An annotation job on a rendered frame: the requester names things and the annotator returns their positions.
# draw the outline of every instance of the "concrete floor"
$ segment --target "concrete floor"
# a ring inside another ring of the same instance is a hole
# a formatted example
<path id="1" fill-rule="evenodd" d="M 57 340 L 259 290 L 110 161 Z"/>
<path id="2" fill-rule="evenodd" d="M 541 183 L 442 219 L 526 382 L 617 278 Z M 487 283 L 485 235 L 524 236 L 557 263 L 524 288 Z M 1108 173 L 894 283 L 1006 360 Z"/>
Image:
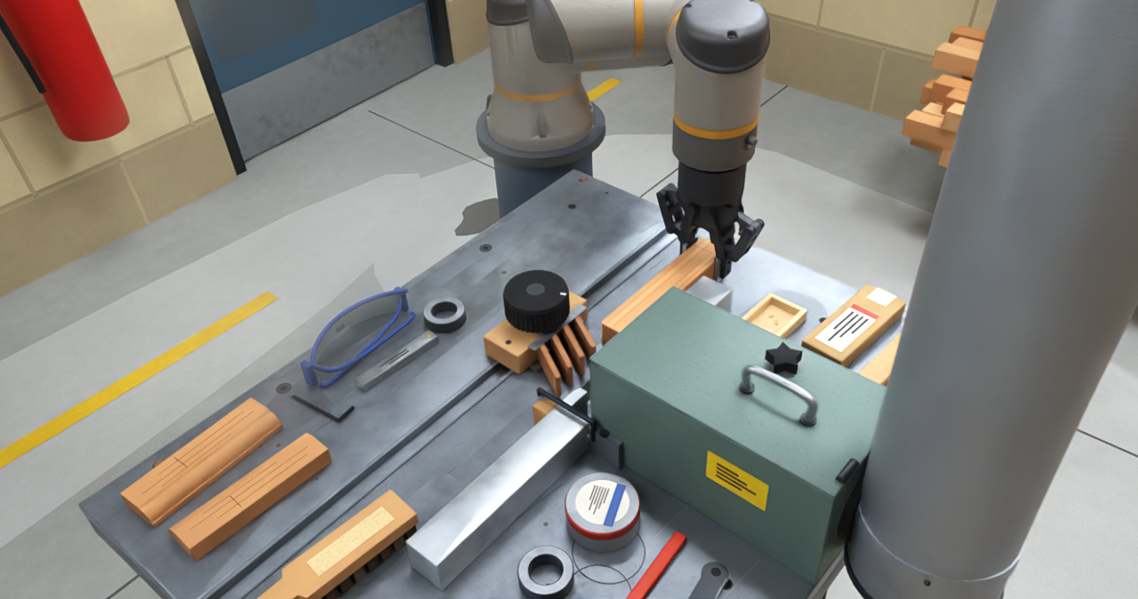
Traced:
<path id="1" fill-rule="evenodd" d="M 676 167 L 670 68 L 587 73 L 586 84 L 609 76 L 622 83 L 599 101 L 609 137 L 594 170 L 652 199 Z M 0 445 L 262 292 L 280 297 L 0 469 L 0 594 L 155 597 L 90 530 L 79 501 L 299 354 L 329 309 L 406 282 L 485 225 L 494 178 L 473 121 L 489 85 L 485 52 L 431 67 L 253 158 L 215 194 L 0 297 Z M 767 223 L 759 245 L 907 300 L 943 178 L 935 155 L 888 117 L 773 83 L 765 100 L 744 197 Z M 866 240 L 875 245 L 859 246 Z M 1008 597 L 1132 592 L 1136 412 L 1138 321 L 1071 444 Z M 830 597 L 857 593 L 843 576 Z"/>

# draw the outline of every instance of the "concrete block wall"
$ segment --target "concrete block wall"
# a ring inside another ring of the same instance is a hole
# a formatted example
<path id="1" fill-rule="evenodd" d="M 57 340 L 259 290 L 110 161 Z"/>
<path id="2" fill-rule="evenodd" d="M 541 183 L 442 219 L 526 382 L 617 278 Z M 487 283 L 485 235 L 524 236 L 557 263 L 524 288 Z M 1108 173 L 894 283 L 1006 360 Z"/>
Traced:
<path id="1" fill-rule="evenodd" d="M 758 0 L 772 17 L 767 77 L 904 118 L 940 74 L 937 46 L 958 25 L 987 30 L 996 0 Z M 486 0 L 447 0 L 454 59 L 488 46 Z"/>
<path id="2" fill-rule="evenodd" d="M 174 0 L 80 0 L 131 123 L 69 141 L 0 42 L 0 295 L 236 179 Z"/>

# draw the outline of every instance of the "black knob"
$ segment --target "black knob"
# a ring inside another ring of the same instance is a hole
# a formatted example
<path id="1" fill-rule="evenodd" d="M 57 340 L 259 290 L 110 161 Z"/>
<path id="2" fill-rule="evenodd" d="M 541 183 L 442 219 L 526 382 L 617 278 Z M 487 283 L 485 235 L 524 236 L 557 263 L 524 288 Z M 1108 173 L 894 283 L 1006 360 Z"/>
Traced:
<path id="1" fill-rule="evenodd" d="M 510 279 L 502 290 L 505 319 L 526 333 L 552 333 L 569 317 L 569 285 L 549 270 L 529 270 Z"/>
<path id="2" fill-rule="evenodd" d="M 786 344 L 778 344 L 778 347 L 767 351 L 767 362 L 772 364 L 772 370 L 798 375 L 798 362 L 802 361 L 802 351 L 789 347 Z"/>

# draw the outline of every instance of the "metal tabletop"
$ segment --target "metal tabletop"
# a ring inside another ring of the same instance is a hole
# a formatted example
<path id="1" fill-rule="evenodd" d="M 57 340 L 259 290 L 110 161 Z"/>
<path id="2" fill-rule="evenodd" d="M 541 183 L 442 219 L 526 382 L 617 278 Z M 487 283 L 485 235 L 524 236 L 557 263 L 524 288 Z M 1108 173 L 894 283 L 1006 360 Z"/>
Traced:
<path id="1" fill-rule="evenodd" d="M 663 235 L 654 204 L 602 181 L 568 174 L 407 284 L 413 309 L 435 298 L 459 297 L 468 312 L 462 329 L 443 335 L 437 346 L 368 392 L 355 387 L 355 377 L 421 335 L 426 330 L 421 317 L 330 388 L 304 385 L 297 358 L 81 508 L 97 533 L 162 597 L 255 599 L 280 579 L 288 561 L 387 490 L 407 501 L 422 525 L 533 425 L 530 405 L 535 389 L 547 385 L 545 377 L 539 371 L 513 375 L 488 360 L 483 347 L 483 335 L 504 318 L 501 295 L 510 277 L 536 268 L 564 277 L 570 289 L 588 300 L 588 328 L 600 340 L 601 320 L 677 254 L 678 244 Z M 735 314 L 772 292 L 807 307 L 807 321 L 790 337 L 795 343 L 856 292 L 760 248 L 736 263 L 725 284 L 734 290 Z M 887 331 L 852 368 L 866 363 L 900 327 Z M 364 340 L 361 334 L 360 344 Z M 280 392 L 281 384 L 290 387 Z M 578 378 L 575 387 L 580 385 Z M 337 413 L 349 405 L 356 410 L 337 424 L 294 401 L 292 393 Z M 249 397 L 280 418 L 283 429 L 272 441 L 157 528 L 126 509 L 122 490 Z M 173 541 L 170 526 L 304 433 L 329 448 L 331 466 L 199 561 Z M 526 552 L 538 545 L 570 551 L 562 506 L 568 486 L 585 474 L 609 469 L 593 457 L 582 458 L 446 591 L 413 572 L 399 552 L 346 597 L 520 596 L 517 567 Z M 818 596 L 811 596 L 806 580 L 637 474 L 625 469 L 620 475 L 641 495 L 642 540 L 607 555 L 577 548 L 582 567 L 611 567 L 578 574 L 570 597 L 625 597 L 674 531 L 687 535 L 687 544 L 653 597 L 687 597 L 710 560 L 731 572 L 734 585 L 725 597 Z M 638 566 L 642 557 L 645 561 Z"/>

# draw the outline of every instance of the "yellow label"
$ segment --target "yellow label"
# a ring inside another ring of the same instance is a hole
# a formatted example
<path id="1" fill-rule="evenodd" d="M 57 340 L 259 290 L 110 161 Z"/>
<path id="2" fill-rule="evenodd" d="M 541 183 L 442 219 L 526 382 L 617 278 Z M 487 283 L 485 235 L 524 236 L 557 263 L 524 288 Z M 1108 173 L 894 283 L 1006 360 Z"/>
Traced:
<path id="1" fill-rule="evenodd" d="M 770 486 L 710 450 L 708 450 L 707 475 L 709 479 L 742 497 L 757 509 L 767 509 L 767 493 Z"/>
<path id="2" fill-rule="evenodd" d="M 325 545 L 324 550 L 308 559 L 308 567 L 316 573 L 316 576 L 327 573 L 394 520 L 395 517 L 387 511 L 387 508 L 380 506 L 373 514 L 368 515 L 366 519 L 356 524 L 353 530 L 341 534 L 339 539 Z"/>

